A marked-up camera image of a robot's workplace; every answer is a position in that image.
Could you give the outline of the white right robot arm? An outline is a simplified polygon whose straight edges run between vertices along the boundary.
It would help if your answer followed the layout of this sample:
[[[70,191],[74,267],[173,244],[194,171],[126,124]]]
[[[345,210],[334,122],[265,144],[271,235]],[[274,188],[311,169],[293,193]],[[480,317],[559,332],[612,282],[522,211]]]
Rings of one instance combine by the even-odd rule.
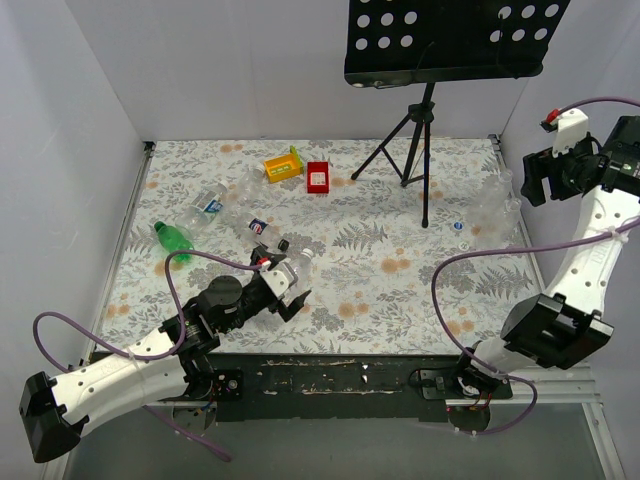
[[[613,335],[602,319],[607,285],[627,234],[639,218],[639,119],[622,116],[604,144],[579,109],[557,116],[553,146],[524,157],[521,194],[531,205],[581,198],[576,240],[605,240],[568,249],[545,290],[516,304],[497,339],[481,341],[452,373],[464,397],[492,393],[505,376],[527,366],[567,370]]]

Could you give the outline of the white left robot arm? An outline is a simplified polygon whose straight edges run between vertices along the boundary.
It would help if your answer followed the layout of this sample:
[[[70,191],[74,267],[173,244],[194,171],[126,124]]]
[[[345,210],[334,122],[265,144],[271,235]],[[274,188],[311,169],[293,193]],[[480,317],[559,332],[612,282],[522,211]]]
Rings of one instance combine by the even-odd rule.
[[[218,276],[198,295],[178,303],[175,316],[128,347],[110,347],[107,357],[75,369],[62,367],[55,376],[30,376],[19,413],[34,461],[57,459],[95,428],[156,401],[229,393],[208,354],[219,347],[222,335],[264,310],[290,321],[311,292],[313,258],[308,248],[289,259],[257,246],[244,267],[252,274],[248,283]]]

